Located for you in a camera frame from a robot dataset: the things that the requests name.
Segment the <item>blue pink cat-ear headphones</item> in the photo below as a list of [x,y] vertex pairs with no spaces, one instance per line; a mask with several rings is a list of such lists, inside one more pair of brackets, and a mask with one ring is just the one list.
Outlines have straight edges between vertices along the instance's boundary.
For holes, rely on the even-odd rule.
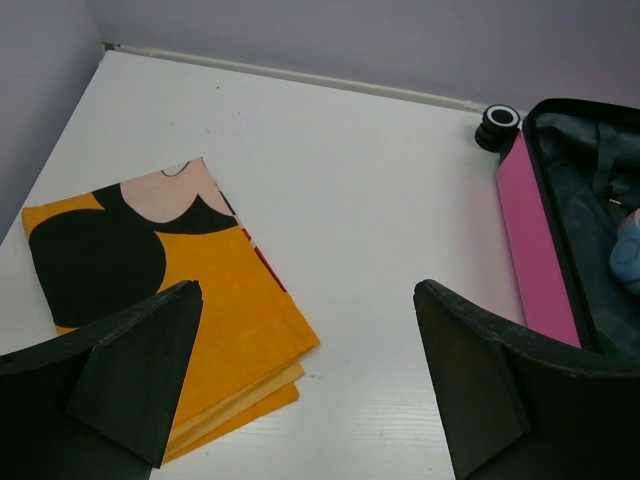
[[609,256],[614,278],[632,295],[639,295],[640,284],[639,210],[631,212],[619,225],[617,239]]

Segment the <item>pink hard-shell suitcase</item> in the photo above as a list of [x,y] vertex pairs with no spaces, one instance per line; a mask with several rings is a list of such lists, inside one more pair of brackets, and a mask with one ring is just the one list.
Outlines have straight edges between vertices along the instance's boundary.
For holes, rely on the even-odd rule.
[[612,357],[639,357],[639,295],[614,278],[617,230],[639,210],[639,112],[547,99],[489,106],[474,133],[496,183],[526,326]]

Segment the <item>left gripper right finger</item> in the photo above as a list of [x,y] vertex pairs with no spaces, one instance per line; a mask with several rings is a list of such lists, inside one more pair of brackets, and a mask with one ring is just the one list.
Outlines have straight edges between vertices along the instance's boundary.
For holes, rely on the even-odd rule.
[[414,305],[459,479],[635,479],[639,366],[493,314],[433,280]]

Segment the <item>orange black cloth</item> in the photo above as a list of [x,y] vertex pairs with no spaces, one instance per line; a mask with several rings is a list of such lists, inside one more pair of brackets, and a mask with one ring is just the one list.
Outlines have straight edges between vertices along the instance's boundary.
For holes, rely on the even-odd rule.
[[202,159],[25,207],[67,413],[160,466],[298,399],[320,341]]

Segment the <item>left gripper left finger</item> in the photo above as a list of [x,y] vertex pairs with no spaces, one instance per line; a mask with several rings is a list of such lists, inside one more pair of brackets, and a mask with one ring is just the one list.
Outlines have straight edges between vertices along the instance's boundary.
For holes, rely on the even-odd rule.
[[160,468],[203,308],[180,282],[1,358],[4,479],[147,479]]

